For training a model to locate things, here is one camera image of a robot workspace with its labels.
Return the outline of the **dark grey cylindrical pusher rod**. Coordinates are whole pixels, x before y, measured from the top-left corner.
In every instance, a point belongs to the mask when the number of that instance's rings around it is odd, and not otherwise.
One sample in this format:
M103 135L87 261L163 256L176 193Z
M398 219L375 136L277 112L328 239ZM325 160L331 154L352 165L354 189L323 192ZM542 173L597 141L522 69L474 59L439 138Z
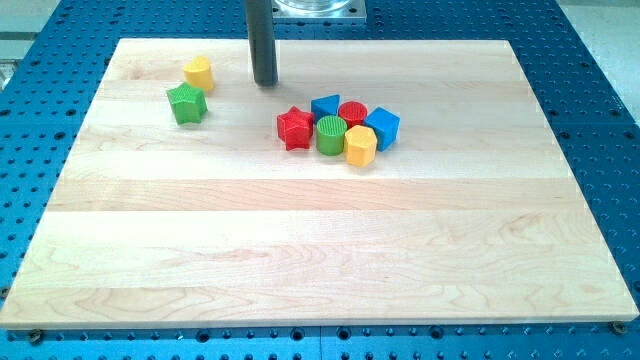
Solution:
M273 87L278 72L272 2L245 0L244 7L254 81L261 87Z

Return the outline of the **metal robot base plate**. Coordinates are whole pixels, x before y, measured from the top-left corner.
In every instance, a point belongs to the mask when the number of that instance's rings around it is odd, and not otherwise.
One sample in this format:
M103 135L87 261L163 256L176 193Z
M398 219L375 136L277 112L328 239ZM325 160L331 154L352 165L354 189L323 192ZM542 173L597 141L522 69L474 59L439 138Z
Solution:
M365 0L272 0L277 23L365 23Z

